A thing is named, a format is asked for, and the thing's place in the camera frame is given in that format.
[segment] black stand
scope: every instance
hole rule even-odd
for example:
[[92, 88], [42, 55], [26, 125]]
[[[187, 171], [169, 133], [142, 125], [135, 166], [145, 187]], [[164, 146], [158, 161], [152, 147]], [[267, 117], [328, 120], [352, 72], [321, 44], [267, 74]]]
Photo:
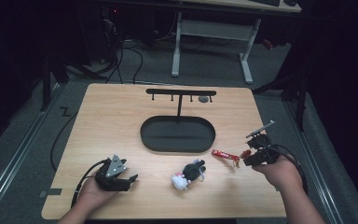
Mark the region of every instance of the black stand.
[[176, 116], [151, 117], [142, 125], [141, 138], [147, 148], [157, 152], [201, 153], [211, 147], [216, 135], [213, 125], [200, 117], [181, 116], [181, 109], [184, 95], [190, 96], [190, 102], [194, 95], [209, 97], [206, 99], [211, 102], [216, 91], [147, 89], [146, 92], [152, 94], [152, 100], [155, 94], [170, 95], [172, 101], [174, 95], [179, 96]]

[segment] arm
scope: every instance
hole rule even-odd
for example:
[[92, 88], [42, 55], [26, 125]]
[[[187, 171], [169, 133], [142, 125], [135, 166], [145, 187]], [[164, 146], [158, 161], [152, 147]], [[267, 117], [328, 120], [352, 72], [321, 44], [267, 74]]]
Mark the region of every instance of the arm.
[[296, 167], [284, 156], [280, 156], [273, 164], [261, 164], [252, 168], [264, 174], [267, 181], [280, 191], [289, 223], [324, 223], [304, 192]]
[[84, 223], [88, 216], [117, 195], [117, 191], [104, 191], [100, 189], [93, 177], [86, 180], [81, 189], [77, 203], [59, 221], [59, 224]]

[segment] human hand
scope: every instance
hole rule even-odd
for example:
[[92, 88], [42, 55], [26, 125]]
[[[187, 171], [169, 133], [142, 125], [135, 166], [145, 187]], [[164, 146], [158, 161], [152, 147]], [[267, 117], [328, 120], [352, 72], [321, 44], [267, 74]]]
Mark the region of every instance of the human hand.
[[264, 174], [267, 181], [277, 189], [302, 188], [302, 179], [297, 168], [284, 156], [280, 156], [275, 163], [260, 164], [252, 168]]
[[80, 204], [91, 213], [117, 194], [118, 191], [105, 191], [100, 189], [95, 178], [89, 177], [79, 192], [76, 205]]
[[94, 177], [89, 177], [79, 192], [77, 202], [59, 221], [58, 224], [84, 223], [88, 216], [112, 197], [117, 191], [104, 191], [98, 187]]

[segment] red object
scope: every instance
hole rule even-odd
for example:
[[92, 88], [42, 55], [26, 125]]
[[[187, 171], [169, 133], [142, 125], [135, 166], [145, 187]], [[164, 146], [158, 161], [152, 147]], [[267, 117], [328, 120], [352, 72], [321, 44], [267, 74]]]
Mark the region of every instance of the red object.
[[239, 168], [240, 167], [240, 159], [245, 159], [247, 157], [249, 157], [251, 155], [251, 150], [246, 150], [246, 151], [243, 151], [240, 156], [235, 156], [235, 155], [231, 155], [231, 154], [228, 154], [224, 151], [220, 151], [220, 150], [216, 150], [216, 149], [212, 149], [212, 155], [215, 155], [217, 157], [221, 157], [221, 158], [225, 158], [225, 159], [228, 159], [228, 160], [232, 160], [233, 161], [233, 164], [235, 167]]
[[262, 42], [262, 45], [266, 47], [266, 49], [272, 49], [274, 46], [271, 44], [271, 42], [267, 39], [264, 39]]

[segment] table top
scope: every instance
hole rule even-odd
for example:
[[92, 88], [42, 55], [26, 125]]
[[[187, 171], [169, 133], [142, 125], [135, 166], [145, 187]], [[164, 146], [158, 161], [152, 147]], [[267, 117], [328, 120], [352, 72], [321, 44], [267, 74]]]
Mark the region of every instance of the table top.
[[[212, 102], [183, 97], [182, 115], [212, 123], [215, 140], [203, 153], [161, 153], [143, 145], [140, 129], [157, 115], [177, 113], [178, 97], [152, 96], [146, 89], [216, 91]], [[128, 191], [120, 192], [94, 212], [96, 219], [285, 217], [281, 194], [266, 178], [240, 162], [215, 157], [212, 149], [240, 155], [249, 149], [246, 135], [262, 127], [254, 96], [245, 88], [91, 84], [80, 107], [62, 160], [52, 182], [61, 195], [49, 195], [42, 217], [61, 218], [71, 206], [76, 185], [98, 161], [117, 154], [127, 170], [138, 174]], [[204, 160], [205, 179], [188, 190], [175, 189], [171, 176], [194, 160]]]
[[252, 2], [249, 0], [182, 0], [182, 2], [188, 3], [198, 3], [198, 4], [212, 4], [226, 7], [247, 7], [253, 9], [263, 9], [263, 10], [271, 10], [271, 11], [280, 11], [280, 12], [300, 12], [301, 7], [296, 4], [294, 7], [289, 7], [286, 5], [283, 0], [278, 7], [269, 6], [266, 4], [261, 4], [257, 2]]

